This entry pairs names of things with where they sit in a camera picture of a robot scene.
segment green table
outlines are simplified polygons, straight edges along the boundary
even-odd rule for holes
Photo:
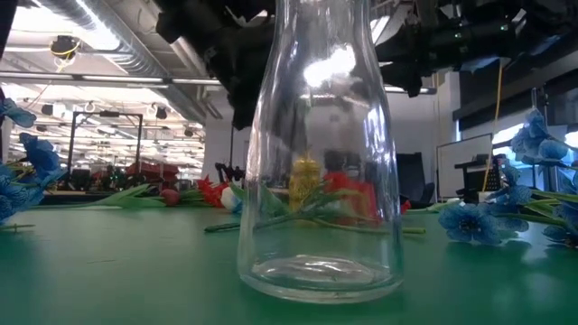
[[[578,252],[532,225],[501,247],[451,243],[436,216],[405,241],[406,281],[385,299],[286,302],[237,276],[237,232],[215,209],[30,211],[36,227],[0,234],[0,324],[570,324],[578,320]]]

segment ceiling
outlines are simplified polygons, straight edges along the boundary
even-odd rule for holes
[[[186,44],[169,45],[154,32],[158,8],[152,1],[101,1],[125,24],[135,39],[144,45],[152,60],[163,68],[163,73],[174,77],[206,77],[206,71],[198,56],[186,48]],[[74,74],[127,75],[114,60],[118,43],[107,43],[106,37],[78,26],[64,15],[55,14],[44,7],[43,1],[31,1],[30,7],[18,7],[14,18],[6,51],[0,70],[59,72]],[[78,54],[69,61],[53,56],[49,45],[57,35],[70,35],[81,41]],[[61,162],[66,163],[69,155],[70,131],[73,112],[98,113],[109,110],[126,114],[143,115],[141,157],[153,163],[179,165],[189,178],[200,177],[204,160],[204,120],[191,114],[191,106],[167,99],[164,93],[154,87],[120,88],[78,87],[51,84],[25,83],[30,81],[2,83],[6,95],[14,99],[22,108],[33,111],[37,122],[31,129],[15,127],[12,132],[11,155],[18,158],[23,148],[18,144],[18,134],[28,132],[55,144]],[[204,88],[193,85],[179,86],[179,91],[190,102],[209,100]],[[232,111],[227,103],[220,103],[227,111]],[[46,115],[42,107],[52,107]],[[159,119],[156,110],[160,107],[167,113]],[[115,163],[117,166],[130,165],[136,156],[138,118],[121,116],[103,118],[98,115],[78,117],[80,126],[76,129],[73,165],[95,166]],[[185,129],[192,131],[186,136]]]
[[[388,0],[372,1],[372,32],[377,39],[387,24]],[[28,0],[22,1],[6,44],[2,71],[111,75],[137,77],[207,78],[200,57],[182,40],[168,44],[155,32],[159,8],[150,0]],[[58,35],[79,41],[71,60],[52,55],[50,44]],[[134,60],[136,63],[123,61]],[[143,116],[141,157],[144,161],[176,164],[189,178],[199,178],[204,160],[203,125],[206,118],[232,118],[233,110],[221,87],[110,84],[107,87],[31,83],[10,79],[2,83],[6,95],[38,120],[32,129],[15,127],[11,155],[23,148],[18,134],[28,132],[55,144],[66,163],[73,112],[115,111]],[[51,107],[51,114],[44,114]],[[166,107],[167,117],[156,117]],[[136,156],[136,117],[104,118],[79,115],[73,165],[129,165]],[[192,136],[185,135],[185,129]]]

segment glass bottle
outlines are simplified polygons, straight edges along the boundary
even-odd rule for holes
[[[301,302],[402,282],[396,155],[366,0],[278,0],[247,158],[241,279]]]

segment black frame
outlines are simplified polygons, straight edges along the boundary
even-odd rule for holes
[[[72,172],[72,154],[74,149],[74,136],[76,134],[76,118],[80,115],[83,116],[100,116],[100,117],[121,117],[121,116],[135,116],[138,117],[138,137],[136,138],[136,168],[138,172],[141,172],[141,137],[143,135],[143,115],[142,114],[127,114],[127,113],[119,113],[119,112],[110,112],[110,111],[102,111],[99,113],[87,113],[87,112],[73,112],[72,113],[72,127],[70,129],[70,146],[69,146],[69,159],[68,159],[68,167],[67,167],[67,180],[68,183],[70,181],[70,173]]]

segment black robotic arm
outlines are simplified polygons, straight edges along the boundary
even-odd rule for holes
[[[188,42],[227,90],[233,126],[251,125],[273,41],[275,1],[154,1],[162,10],[157,32],[168,42]],[[410,97],[419,94],[422,77],[437,70],[475,70],[498,57],[543,51],[553,36],[575,29],[578,12],[578,0],[397,2],[411,6],[406,23],[376,53],[388,63],[380,68],[384,83]],[[267,18],[258,24],[239,23],[264,11]]]

